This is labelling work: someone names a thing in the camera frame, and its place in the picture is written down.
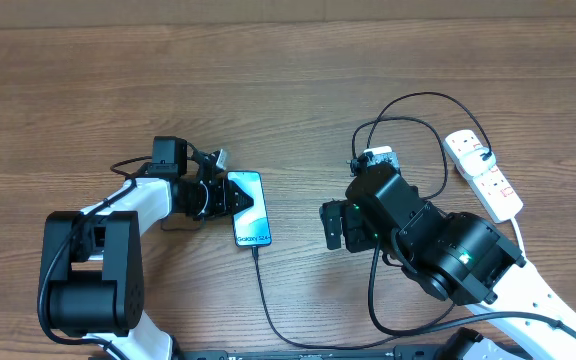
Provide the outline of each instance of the robotic hand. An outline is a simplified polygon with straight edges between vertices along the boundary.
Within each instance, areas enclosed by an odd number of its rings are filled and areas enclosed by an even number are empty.
[[[470,213],[445,214],[420,198],[389,147],[366,150],[351,171],[356,177],[347,200],[323,204],[320,215],[328,249],[341,247],[342,234],[351,253],[375,249],[369,310],[379,330],[413,335],[390,330],[375,316],[372,285],[383,249],[427,294],[465,305],[477,315],[471,319],[489,320],[534,358],[576,358],[576,313],[493,224]],[[460,325],[448,324],[444,328]]]
[[[193,154],[188,157],[188,146]],[[133,159],[134,161],[150,157]],[[187,160],[199,165],[182,178]],[[37,313],[46,335],[66,345],[98,344],[118,359],[179,359],[175,339],[144,309],[140,237],[172,213],[205,221],[231,212],[224,150],[206,154],[175,137],[155,137],[152,161],[126,176],[123,187],[81,211],[56,211],[44,230]],[[74,271],[71,263],[103,260],[101,271]],[[64,339],[59,329],[75,339]]]

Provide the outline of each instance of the white cord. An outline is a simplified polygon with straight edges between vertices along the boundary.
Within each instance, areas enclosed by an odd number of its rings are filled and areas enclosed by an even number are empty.
[[[521,231],[519,231],[519,224],[517,223],[517,219],[511,218],[510,222],[512,223],[512,228],[515,230],[515,236],[517,237],[517,244],[519,245],[519,249],[521,249],[521,252],[524,253],[524,257],[526,257],[524,239],[521,237]]]

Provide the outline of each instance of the power strip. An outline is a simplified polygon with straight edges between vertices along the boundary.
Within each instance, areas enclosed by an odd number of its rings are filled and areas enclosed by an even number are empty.
[[[460,130],[446,137],[444,148],[452,158],[459,173],[496,223],[514,219],[524,206],[517,192],[497,167],[494,154],[484,160],[481,155],[488,148],[471,130]]]

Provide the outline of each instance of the smartphone screen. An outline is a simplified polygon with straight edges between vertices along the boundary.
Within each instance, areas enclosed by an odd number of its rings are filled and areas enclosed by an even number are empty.
[[[272,239],[261,175],[254,171],[233,171],[228,173],[228,181],[235,243],[248,247],[270,245]]]

